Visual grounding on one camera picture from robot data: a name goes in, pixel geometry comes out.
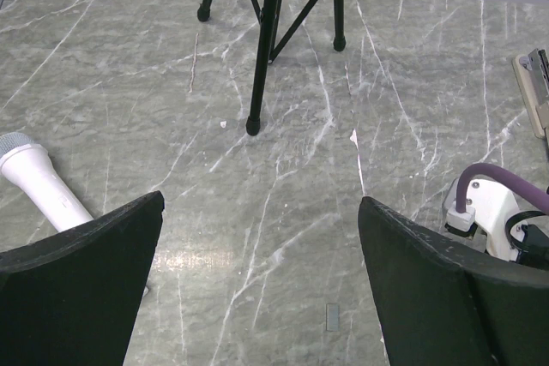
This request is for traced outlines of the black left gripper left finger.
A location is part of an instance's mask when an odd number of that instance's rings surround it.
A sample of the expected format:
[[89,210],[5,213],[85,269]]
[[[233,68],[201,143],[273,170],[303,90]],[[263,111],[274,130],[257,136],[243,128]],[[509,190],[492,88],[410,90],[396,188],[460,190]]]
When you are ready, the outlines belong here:
[[121,365],[164,211],[159,191],[1,254],[3,365]]

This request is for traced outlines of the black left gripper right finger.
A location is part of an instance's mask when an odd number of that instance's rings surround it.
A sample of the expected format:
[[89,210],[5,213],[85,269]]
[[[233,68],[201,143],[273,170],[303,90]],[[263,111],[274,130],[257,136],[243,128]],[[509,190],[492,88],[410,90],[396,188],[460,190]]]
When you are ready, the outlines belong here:
[[548,273],[502,261],[366,196],[359,238],[392,365],[546,365]]

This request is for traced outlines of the white cylinder tube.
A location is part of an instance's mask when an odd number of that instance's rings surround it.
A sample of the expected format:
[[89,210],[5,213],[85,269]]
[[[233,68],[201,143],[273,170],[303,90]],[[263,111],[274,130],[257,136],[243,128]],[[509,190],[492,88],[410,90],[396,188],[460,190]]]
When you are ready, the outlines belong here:
[[63,233],[94,218],[57,174],[47,150],[21,132],[1,136],[1,175]]

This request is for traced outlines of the black music stand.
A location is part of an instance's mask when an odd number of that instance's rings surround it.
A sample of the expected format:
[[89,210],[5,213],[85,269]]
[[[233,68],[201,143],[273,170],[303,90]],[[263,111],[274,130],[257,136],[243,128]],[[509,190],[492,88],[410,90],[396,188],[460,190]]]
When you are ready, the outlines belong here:
[[[261,130],[262,100],[267,77],[268,66],[279,56],[288,41],[305,22],[305,18],[312,11],[318,0],[309,0],[300,11],[293,24],[280,40],[276,39],[282,0],[250,0],[260,27],[256,67],[250,102],[250,113],[246,120],[246,133],[250,136],[258,135]],[[344,0],[333,0],[335,38],[333,47],[336,51],[344,51],[347,40],[344,34]]]

